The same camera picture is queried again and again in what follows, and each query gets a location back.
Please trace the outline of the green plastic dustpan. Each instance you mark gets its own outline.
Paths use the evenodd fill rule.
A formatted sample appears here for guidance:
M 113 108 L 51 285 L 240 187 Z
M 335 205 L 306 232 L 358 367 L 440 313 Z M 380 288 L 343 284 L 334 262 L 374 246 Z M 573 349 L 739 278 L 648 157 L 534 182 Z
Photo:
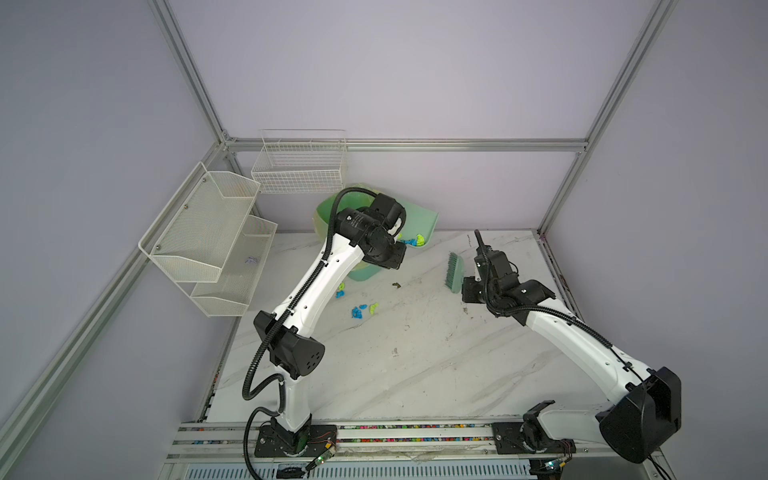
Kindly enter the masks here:
M 415 238 L 417 234 L 421 234 L 426 239 L 426 244 L 424 245 L 426 246 L 434 233 L 439 214 L 404 200 L 401 201 L 401 205 L 405 209 L 406 222 L 403 229 L 398 233 L 397 238 L 401 235 L 405 239 L 411 239 Z

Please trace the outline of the green hand brush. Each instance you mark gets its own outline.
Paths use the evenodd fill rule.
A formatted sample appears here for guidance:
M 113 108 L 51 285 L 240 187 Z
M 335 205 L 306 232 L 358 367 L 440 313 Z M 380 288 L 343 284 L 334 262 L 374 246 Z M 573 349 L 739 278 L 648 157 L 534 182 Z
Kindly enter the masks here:
M 464 277 L 465 264 L 463 258 L 455 252 L 450 252 L 447 263 L 445 286 L 454 294 L 460 293 L 462 291 Z

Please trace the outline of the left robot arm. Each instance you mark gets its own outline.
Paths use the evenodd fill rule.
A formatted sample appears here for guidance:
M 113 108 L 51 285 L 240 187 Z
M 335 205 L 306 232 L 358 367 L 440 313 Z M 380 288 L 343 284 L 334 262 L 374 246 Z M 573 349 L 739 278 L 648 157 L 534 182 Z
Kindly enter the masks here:
M 298 455 L 308 446 L 312 414 L 303 379 L 320 364 L 325 346 L 312 337 L 338 287 L 361 262 L 384 269 L 402 264 L 407 246 L 397 241 L 407 213 L 394 198 L 361 187 L 341 190 L 331 205 L 322 249 L 293 291 L 271 312 L 254 318 L 259 345 L 246 371 L 244 400 L 255 399 L 278 383 L 275 411 L 257 407 L 253 415 L 269 417 L 280 447 Z

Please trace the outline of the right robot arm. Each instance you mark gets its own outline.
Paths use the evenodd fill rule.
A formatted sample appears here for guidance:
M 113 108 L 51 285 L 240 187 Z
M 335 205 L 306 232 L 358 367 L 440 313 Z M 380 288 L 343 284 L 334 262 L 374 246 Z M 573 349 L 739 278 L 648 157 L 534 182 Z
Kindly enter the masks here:
M 566 408 L 544 400 L 523 416 L 519 441 L 531 453 L 582 441 L 601 443 L 635 464 L 652 454 L 682 423 L 682 383 L 669 368 L 653 369 L 615 346 L 570 311 L 538 280 L 520 281 L 506 254 L 480 242 L 477 273 L 462 283 L 462 300 L 512 318 L 557 347 L 602 391 L 603 403 Z

